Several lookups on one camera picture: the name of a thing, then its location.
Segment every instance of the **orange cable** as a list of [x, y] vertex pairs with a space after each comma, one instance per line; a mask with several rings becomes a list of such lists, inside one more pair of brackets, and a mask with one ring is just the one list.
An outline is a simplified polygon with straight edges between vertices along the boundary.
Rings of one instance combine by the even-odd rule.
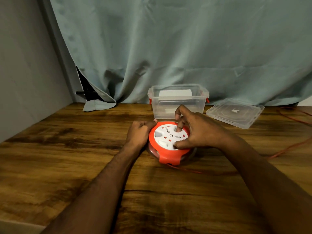
[[[312, 125], [312, 123], [310, 123], [310, 122], [301, 121], [301, 120], [298, 120], [298, 119], [296, 119], [296, 118], [293, 118], [293, 117], [290, 117], [290, 116], [287, 116], [287, 115], [283, 114], [283, 113], [280, 111], [281, 109], [293, 109], [293, 110], [297, 110], [297, 111], [300, 111], [300, 112], [302, 112], [302, 113], [304, 113], [304, 114], [306, 114], [306, 115], [308, 115], [308, 116], [312, 116], [311, 114], [309, 114], [309, 113], [307, 113], [307, 112], [304, 112], [304, 111], [302, 111], [302, 110], [300, 110], [300, 109], [298, 109], [298, 108], [292, 108], [292, 107], [281, 107], [281, 108], [277, 109], [277, 112], [278, 112], [279, 114], [281, 114], [282, 116], [284, 116], [284, 117], [287, 117], [287, 118], [289, 118], [289, 119], [291, 119], [291, 120], [293, 120], [293, 121], [300, 122], [300, 123], [303, 123], [303, 124], [306, 124], [306, 125]], [[292, 149], [292, 148], [299, 147], [300, 145], [303, 145], [303, 144], [309, 142], [310, 140], [312, 140], [312, 136], [311, 136], [310, 138], [306, 139], [305, 141], [302, 141], [302, 142], [293, 144], [293, 145], [291, 145], [291, 146], [288, 146], [286, 149], [283, 149], [283, 150], [277, 152], [276, 154], [272, 155], [271, 157], [268, 157], [267, 159], [269, 160], [269, 159], [278, 157], [278, 156], [282, 155], [283, 153], [286, 153], [288, 150], [290, 150], [290, 149]], [[195, 171], [195, 170], [190, 170], [190, 169], [181, 168], [181, 167], [175, 167], [175, 166], [172, 166], [172, 165], [170, 165], [170, 164], [167, 164], [167, 165], [168, 165], [169, 167], [171, 167], [171, 168], [178, 169], [178, 170], [182, 170], [182, 171], [185, 171], [185, 172], [198, 173], [198, 174], [205, 174], [205, 173], [203, 173], [203, 172], [199, 172], [199, 171]], [[238, 173], [237, 171], [234, 171], [234, 172], [224, 172], [224, 173], [220, 173], [219, 175], [225, 175], [225, 174], [231, 174], [231, 175], [233, 175], [233, 174], [237, 174], [237, 173]]]

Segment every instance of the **person's left hand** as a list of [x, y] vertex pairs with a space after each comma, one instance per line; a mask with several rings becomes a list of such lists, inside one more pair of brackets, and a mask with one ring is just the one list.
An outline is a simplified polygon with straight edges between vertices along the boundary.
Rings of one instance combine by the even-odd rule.
[[134, 121], [129, 127], [125, 146], [141, 150], [147, 142], [150, 130], [156, 124], [156, 119], [153, 121]]

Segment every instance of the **clear plastic box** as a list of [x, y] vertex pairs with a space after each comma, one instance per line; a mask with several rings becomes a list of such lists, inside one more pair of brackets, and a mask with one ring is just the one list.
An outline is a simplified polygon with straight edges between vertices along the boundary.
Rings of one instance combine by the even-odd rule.
[[185, 105], [192, 112], [204, 112], [209, 92], [200, 85], [156, 85], [148, 91], [154, 118], [173, 119], [179, 105]]
[[252, 105], [233, 98], [226, 98], [208, 109], [206, 114], [230, 125], [248, 129], [263, 111], [264, 106]]

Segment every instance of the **forearm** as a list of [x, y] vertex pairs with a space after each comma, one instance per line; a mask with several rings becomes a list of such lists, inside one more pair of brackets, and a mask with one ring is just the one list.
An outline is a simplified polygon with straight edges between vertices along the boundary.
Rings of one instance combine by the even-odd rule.
[[42, 233], [109, 233], [124, 180], [138, 153], [125, 146]]
[[276, 233], [312, 232], [312, 198], [240, 138], [221, 150], [241, 174]]

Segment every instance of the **wood grain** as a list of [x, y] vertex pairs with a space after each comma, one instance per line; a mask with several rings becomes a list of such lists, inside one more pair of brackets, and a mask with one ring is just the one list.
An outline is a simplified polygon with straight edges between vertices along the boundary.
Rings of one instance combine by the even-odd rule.
[[[131, 122], [153, 119], [145, 104], [88, 113], [82, 108], [71, 104], [0, 145], [0, 219], [48, 224], [118, 152]], [[297, 111], [286, 113], [311, 122]], [[266, 107], [248, 130], [222, 125], [262, 156], [312, 135], [310, 126], [282, 117], [276, 107]], [[306, 144], [270, 162], [312, 194], [311, 152]], [[242, 178], [219, 175], [235, 170], [219, 151], [198, 149], [185, 167], [209, 175], [160, 165], [143, 152], [129, 175], [115, 233], [268, 232]]]

